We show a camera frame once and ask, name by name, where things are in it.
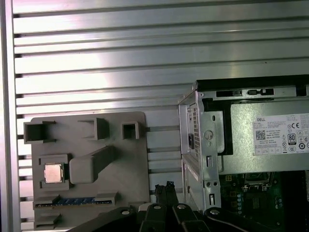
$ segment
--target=80 plus logo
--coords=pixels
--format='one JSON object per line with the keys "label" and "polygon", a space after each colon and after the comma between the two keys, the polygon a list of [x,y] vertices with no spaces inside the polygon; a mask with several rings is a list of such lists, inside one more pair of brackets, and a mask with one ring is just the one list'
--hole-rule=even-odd
{"label": "80 plus logo", "polygon": [[296,134],[288,134],[289,145],[296,145]]}

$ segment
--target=green circuit board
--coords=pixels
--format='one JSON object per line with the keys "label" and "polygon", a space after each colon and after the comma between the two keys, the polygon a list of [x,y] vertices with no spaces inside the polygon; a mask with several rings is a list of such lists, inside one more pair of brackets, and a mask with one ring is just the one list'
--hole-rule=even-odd
{"label": "green circuit board", "polygon": [[[250,174],[250,178],[263,179],[267,174]],[[251,185],[249,189],[244,188],[248,175],[220,176],[222,208],[276,231],[285,231],[281,176],[280,173],[271,175],[267,188]]]}

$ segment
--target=power supply label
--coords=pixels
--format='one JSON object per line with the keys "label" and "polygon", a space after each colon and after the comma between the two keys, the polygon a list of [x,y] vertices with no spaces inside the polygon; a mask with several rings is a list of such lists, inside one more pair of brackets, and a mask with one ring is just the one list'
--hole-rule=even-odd
{"label": "power supply label", "polygon": [[254,155],[309,152],[309,114],[257,117],[253,140]]}

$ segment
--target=metal bracket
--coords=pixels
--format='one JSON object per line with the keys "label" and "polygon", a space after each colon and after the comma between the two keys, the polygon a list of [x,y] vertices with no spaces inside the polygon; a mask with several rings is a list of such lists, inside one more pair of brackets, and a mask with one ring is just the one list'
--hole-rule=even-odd
{"label": "metal bracket", "polygon": [[214,112],[204,112],[202,93],[196,92],[200,137],[200,177],[204,181],[204,210],[221,207],[218,170],[217,130],[213,120]]}

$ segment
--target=slotted metal wall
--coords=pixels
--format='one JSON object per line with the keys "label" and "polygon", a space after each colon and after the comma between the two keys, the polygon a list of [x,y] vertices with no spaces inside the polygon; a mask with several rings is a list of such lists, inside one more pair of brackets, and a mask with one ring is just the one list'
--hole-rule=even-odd
{"label": "slotted metal wall", "polygon": [[173,180],[181,197],[177,100],[195,80],[308,74],[309,1],[258,2],[14,0],[21,229],[33,229],[33,117],[145,112],[150,194]]}

